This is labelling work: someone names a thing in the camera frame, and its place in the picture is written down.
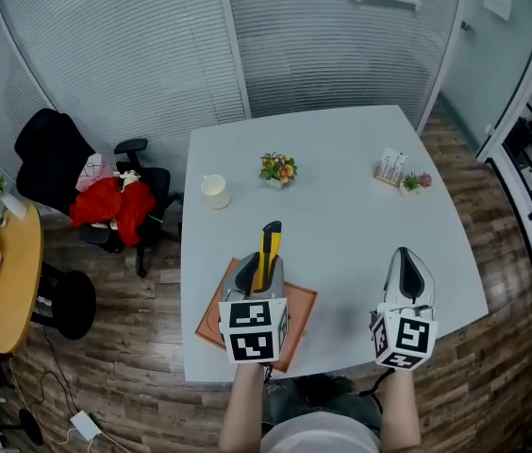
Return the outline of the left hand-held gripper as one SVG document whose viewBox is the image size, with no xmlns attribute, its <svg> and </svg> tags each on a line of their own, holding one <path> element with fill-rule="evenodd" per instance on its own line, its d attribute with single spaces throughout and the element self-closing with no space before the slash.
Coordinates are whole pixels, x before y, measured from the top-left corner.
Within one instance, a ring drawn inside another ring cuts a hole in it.
<svg viewBox="0 0 532 453">
<path fill-rule="evenodd" d="M 219 328 L 232 363 L 273 363 L 281 358 L 289 331 L 289 301 L 285 294 L 284 264 L 276 256 L 268 283 L 253 291 L 259 253 L 232 263 L 224 275 L 219 303 Z"/>
</svg>

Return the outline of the yellow utility knife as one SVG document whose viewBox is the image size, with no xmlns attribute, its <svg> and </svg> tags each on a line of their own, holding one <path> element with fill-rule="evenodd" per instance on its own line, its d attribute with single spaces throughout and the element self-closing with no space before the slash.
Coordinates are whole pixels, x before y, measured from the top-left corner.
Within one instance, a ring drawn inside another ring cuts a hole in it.
<svg viewBox="0 0 532 453">
<path fill-rule="evenodd" d="M 265 291 L 270 287 L 274 274 L 274 263 L 281 242 L 282 224 L 273 221 L 261 231 L 258 252 L 258 288 Z"/>
</svg>

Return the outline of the orange shallow tray box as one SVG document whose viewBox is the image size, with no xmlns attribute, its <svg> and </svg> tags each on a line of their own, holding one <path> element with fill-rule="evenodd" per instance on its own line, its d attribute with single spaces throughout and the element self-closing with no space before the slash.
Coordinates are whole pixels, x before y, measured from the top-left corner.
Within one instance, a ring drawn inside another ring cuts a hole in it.
<svg viewBox="0 0 532 453">
<path fill-rule="evenodd" d="M 236 260 L 238 259 L 234 258 L 229 263 L 226 272 L 230 270 L 232 263 Z M 195 334 L 201 339 L 226 352 L 224 339 L 219 328 L 219 303 L 226 298 L 226 296 L 223 296 L 223 281 L 224 277 L 221 280 L 214 296 L 212 296 L 207 310 L 205 311 L 195 331 Z M 256 271 L 254 275 L 251 295 L 246 297 L 255 299 L 253 297 L 253 291 L 255 289 L 258 289 L 258 271 Z M 310 291 L 308 289 L 292 285 L 289 282 L 285 282 L 285 294 L 283 298 L 287 298 L 289 301 L 288 335 L 282 349 L 281 358 L 276 362 L 264 364 L 271 364 L 272 367 L 280 373 L 286 373 L 288 371 L 295 350 L 304 333 L 316 297 L 317 293 L 314 291 Z"/>
</svg>

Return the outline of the person's right forearm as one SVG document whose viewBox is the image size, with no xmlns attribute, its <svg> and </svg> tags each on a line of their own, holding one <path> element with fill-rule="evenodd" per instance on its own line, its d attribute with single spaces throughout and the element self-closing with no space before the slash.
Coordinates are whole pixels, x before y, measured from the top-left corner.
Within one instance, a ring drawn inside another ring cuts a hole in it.
<svg viewBox="0 0 532 453">
<path fill-rule="evenodd" d="M 397 370 L 385 383 L 381 453 L 423 453 L 412 372 Z"/>
</svg>

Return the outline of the cream mug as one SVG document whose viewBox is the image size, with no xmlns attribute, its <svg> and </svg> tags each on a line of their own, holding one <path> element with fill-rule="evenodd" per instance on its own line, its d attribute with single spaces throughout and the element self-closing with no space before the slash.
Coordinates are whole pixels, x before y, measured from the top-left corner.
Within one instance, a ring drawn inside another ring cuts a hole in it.
<svg viewBox="0 0 532 453">
<path fill-rule="evenodd" d="M 224 209 L 231 201 L 226 180 L 221 175 L 204 176 L 201 193 L 205 203 L 214 210 Z"/>
</svg>

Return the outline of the small potted succulent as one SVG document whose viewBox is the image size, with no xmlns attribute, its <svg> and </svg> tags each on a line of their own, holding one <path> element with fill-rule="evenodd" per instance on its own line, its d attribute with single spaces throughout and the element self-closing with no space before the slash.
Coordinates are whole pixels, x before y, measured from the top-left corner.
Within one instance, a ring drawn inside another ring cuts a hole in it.
<svg viewBox="0 0 532 453">
<path fill-rule="evenodd" d="M 402 195 L 416 194 L 427 191 L 432 186 L 432 176 L 428 173 L 409 173 L 400 181 L 399 191 Z"/>
</svg>

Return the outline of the potted orange flower plant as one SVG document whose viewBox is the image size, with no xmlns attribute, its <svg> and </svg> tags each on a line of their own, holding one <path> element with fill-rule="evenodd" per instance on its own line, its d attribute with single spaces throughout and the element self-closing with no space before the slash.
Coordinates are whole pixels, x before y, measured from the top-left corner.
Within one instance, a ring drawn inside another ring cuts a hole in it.
<svg viewBox="0 0 532 453">
<path fill-rule="evenodd" d="M 277 153 L 266 153 L 260 157 L 259 179 L 270 186 L 283 189 L 297 176 L 294 158 Z"/>
</svg>

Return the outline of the person's dark shorts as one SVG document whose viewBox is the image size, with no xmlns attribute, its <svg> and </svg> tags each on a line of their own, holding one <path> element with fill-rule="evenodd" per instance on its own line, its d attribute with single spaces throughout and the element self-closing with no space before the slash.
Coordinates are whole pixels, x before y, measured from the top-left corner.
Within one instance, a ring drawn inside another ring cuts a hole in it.
<svg viewBox="0 0 532 453">
<path fill-rule="evenodd" d="M 380 437 L 383 407 L 343 376 L 318 374 L 271 381 L 263 390 L 262 436 L 292 418 L 313 412 L 347 416 Z"/>
</svg>

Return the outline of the cream plush toy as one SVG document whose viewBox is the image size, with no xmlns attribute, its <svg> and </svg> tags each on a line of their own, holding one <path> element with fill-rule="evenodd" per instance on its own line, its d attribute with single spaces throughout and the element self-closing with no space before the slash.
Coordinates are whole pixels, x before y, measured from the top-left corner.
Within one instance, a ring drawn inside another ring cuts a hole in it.
<svg viewBox="0 0 532 453">
<path fill-rule="evenodd" d="M 123 173 L 115 172 L 114 177 L 116 180 L 116 190 L 120 193 L 126 186 L 141 180 L 141 175 L 135 170 L 128 170 Z"/>
</svg>

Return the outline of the person's white shirt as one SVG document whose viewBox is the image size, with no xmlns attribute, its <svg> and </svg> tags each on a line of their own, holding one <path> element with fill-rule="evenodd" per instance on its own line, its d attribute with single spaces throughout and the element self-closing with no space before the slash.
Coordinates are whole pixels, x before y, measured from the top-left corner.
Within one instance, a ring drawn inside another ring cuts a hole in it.
<svg viewBox="0 0 532 453">
<path fill-rule="evenodd" d="M 355 419 L 317 411 L 274 426 L 260 453 L 380 453 L 380 441 Z"/>
</svg>

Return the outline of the red cloth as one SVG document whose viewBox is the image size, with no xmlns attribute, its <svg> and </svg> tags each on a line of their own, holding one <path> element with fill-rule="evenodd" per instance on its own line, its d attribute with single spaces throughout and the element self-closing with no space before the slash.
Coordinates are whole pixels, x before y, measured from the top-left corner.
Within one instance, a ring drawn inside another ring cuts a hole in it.
<svg viewBox="0 0 532 453">
<path fill-rule="evenodd" d="M 69 208 L 69 216 L 77 227 L 84 224 L 116 220 L 118 233 L 126 246 L 137 245 L 141 238 L 137 233 L 146 215 L 157 201 L 148 185 L 141 181 L 119 189 L 119 178 L 98 180 L 85 192 L 80 193 Z"/>
</svg>

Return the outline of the black round stool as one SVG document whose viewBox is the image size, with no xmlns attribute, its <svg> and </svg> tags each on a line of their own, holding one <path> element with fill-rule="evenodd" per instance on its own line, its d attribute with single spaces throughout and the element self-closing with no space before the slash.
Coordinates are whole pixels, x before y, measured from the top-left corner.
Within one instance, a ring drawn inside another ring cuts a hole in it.
<svg viewBox="0 0 532 453">
<path fill-rule="evenodd" d="M 44 262 L 36 302 L 47 300 L 51 316 L 33 311 L 33 323 L 56 329 L 69 340 L 79 340 L 91 329 L 96 313 L 96 293 L 91 279 L 81 271 L 60 271 Z"/>
</svg>

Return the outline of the white power adapter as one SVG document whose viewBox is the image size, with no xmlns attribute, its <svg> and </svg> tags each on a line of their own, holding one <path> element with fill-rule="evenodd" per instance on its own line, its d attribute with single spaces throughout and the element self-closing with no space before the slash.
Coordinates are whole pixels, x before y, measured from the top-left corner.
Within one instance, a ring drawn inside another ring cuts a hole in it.
<svg viewBox="0 0 532 453">
<path fill-rule="evenodd" d="M 101 429 L 91 419 L 91 417 L 85 412 L 80 411 L 75 414 L 71 420 L 71 424 L 74 429 L 87 441 L 92 441 L 96 436 L 102 434 Z"/>
</svg>

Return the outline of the frosted glass door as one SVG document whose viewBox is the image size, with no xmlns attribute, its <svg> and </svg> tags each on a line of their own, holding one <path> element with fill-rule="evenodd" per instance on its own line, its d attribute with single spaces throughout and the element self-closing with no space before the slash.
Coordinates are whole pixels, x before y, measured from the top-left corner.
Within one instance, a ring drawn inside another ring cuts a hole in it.
<svg viewBox="0 0 532 453">
<path fill-rule="evenodd" d="M 479 151 L 498 127 L 532 56 L 532 0 L 511 0 L 508 21 L 466 0 L 441 99 L 468 146 Z"/>
</svg>

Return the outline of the black office chair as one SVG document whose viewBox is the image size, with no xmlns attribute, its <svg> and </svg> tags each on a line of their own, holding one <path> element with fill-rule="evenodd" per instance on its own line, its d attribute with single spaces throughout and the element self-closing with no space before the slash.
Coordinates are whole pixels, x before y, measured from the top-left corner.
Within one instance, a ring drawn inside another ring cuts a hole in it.
<svg viewBox="0 0 532 453">
<path fill-rule="evenodd" d="M 134 171 L 148 186 L 156 205 L 143 217 L 136 231 L 140 236 L 136 249 L 136 273 L 146 277 L 144 251 L 160 240 L 181 242 L 182 225 L 171 233 L 161 227 L 164 212 L 174 202 L 183 203 L 183 193 L 170 191 L 171 174 L 158 167 L 147 167 L 138 154 L 146 149 L 148 140 L 136 138 L 118 143 L 116 155 L 127 159 L 116 163 L 118 172 Z M 71 206 L 80 195 L 76 188 L 79 175 L 94 150 L 82 137 L 72 118 L 53 109 L 36 112 L 20 132 L 14 145 L 22 165 L 16 177 L 16 190 L 31 201 L 70 215 Z"/>
</svg>

